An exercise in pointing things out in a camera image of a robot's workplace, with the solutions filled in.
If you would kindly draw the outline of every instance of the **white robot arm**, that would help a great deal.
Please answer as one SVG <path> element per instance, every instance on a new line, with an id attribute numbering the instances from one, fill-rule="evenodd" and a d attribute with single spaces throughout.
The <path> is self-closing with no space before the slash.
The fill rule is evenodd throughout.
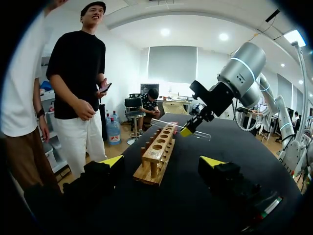
<path id="1" fill-rule="evenodd" d="M 258 103 L 261 90 L 269 109 L 269 112 L 268 110 L 265 112 L 266 121 L 270 122 L 271 115 L 279 113 L 278 121 L 283 139 L 279 159 L 291 175 L 298 175 L 305 165 L 307 146 L 294 140 L 294 131 L 284 99 L 281 95 L 273 97 L 268 81 L 261 74 L 265 64 L 264 51 L 255 44 L 244 43 L 218 75 L 218 83 L 210 90 L 194 81 L 190 85 L 195 92 L 193 98 L 201 98 L 206 106 L 184 125 L 180 134 L 188 136 L 196 131 L 203 120 L 212 121 L 214 114 L 219 117 L 233 103 L 233 98 L 239 99 L 246 108 L 252 108 Z"/>

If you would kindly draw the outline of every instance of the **person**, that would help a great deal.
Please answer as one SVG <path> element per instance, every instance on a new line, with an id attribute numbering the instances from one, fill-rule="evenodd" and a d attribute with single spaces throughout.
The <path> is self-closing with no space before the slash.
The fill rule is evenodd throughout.
<path id="1" fill-rule="evenodd" d="M 297 124 L 297 121 L 300 118 L 297 111 L 295 111 L 294 116 L 295 116 L 295 118 L 292 120 L 293 126 L 295 126 Z"/>
<path id="2" fill-rule="evenodd" d="M 59 38 L 46 71 L 56 93 L 56 131 L 74 178 L 84 172 L 86 148 L 94 161 L 107 158 L 98 101 L 106 93 L 97 89 L 97 85 L 107 85 L 106 47 L 95 36 L 105 11 L 102 1 L 92 2 L 81 11 L 82 29 Z"/>
<path id="3" fill-rule="evenodd" d="M 158 91 L 155 88 L 151 88 L 147 94 L 141 94 L 140 98 L 142 100 L 142 108 L 141 111 L 146 113 L 147 118 L 160 118 L 160 110 L 157 106 L 157 98 L 158 98 Z M 142 125 L 143 125 L 143 117 L 138 119 L 138 129 L 139 134 L 142 135 Z"/>
<path id="4" fill-rule="evenodd" d="M 271 127 L 271 119 L 269 116 L 269 109 L 266 108 L 263 112 L 259 112 L 257 110 L 253 110 L 253 109 L 250 109 L 250 111 L 252 112 L 252 114 L 254 116 L 258 115 L 260 118 L 259 120 L 262 123 L 262 125 L 259 125 L 259 124 L 256 125 L 256 130 L 259 132 L 259 134 L 261 134 L 261 132 L 263 130 L 269 132 L 270 127 Z"/>
<path id="5" fill-rule="evenodd" d="M 44 48 L 44 18 L 67 0 L 52 0 L 23 36 L 5 77 L 1 112 L 1 131 L 7 151 L 8 167 L 25 191 L 36 184 L 60 192 L 54 173 L 45 155 L 39 127 L 49 140 L 40 100 L 39 77 Z"/>

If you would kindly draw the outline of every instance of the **black table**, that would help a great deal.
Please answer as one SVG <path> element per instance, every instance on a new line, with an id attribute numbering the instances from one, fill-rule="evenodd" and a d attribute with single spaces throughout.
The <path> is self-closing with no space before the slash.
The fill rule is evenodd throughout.
<path id="1" fill-rule="evenodd" d="M 187 115 L 166 114 L 163 121 L 184 125 Z M 136 182 L 132 176 L 140 165 L 140 147 L 157 130 L 152 126 L 124 153 L 125 174 L 112 195 L 88 215 L 88 222 L 109 234 L 234 234 L 239 218 L 223 200 L 213 196 L 198 174 L 199 156 L 241 166 L 252 182 L 280 193 L 281 204 L 260 225 L 275 234 L 290 220 L 301 194 L 277 158 L 251 133 L 234 121 L 214 119 L 198 130 L 211 141 L 176 136 L 174 150 L 159 188 Z"/>

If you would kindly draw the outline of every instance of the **computer monitor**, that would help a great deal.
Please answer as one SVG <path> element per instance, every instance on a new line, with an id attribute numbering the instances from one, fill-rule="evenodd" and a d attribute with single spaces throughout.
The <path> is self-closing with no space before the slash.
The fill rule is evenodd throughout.
<path id="1" fill-rule="evenodd" d="M 292 119 L 292 116 L 293 116 L 293 109 L 287 108 L 287 110 L 288 110 L 290 119 Z"/>
<path id="2" fill-rule="evenodd" d="M 146 94 L 151 88 L 155 88 L 159 92 L 159 84 L 140 84 L 140 93 Z"/>
<path id="3" fill-rule="evenodd" d="M 260 112 L 263 112 L 266 108 L 266 105 L 260 104 Z"/>

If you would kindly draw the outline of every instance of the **ceiling light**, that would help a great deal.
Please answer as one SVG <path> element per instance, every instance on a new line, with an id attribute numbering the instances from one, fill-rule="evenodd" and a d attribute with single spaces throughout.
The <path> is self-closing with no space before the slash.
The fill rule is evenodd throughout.
<path id="1" fill-rule="evenodd" d="M 169 36 L 170 33 L 171 33 L 171 31 L 170 31 L 168 28 L 164 28 L 164 29 L 161 30 L 161 35 L 162 35 L 163 37 Z"/>
<path id="2" fill-rule="evenodd" d="M 298 42 L 299 47 L 304 47 L 306 45 L 305 41 L 303 40 L 298 30 L 286 33 L 284 34 L 284 37 L 288 40 L 289 43 Z"/>
<path id="3" fill-rule="evenodd" d="M 227 40 L 228 40 L 228 35 L 225 34 L 225 33 L 221 33 L 221 34 L 220 34 L 220 39 L 221 39 L 222 41 L 227 41 Z"/>

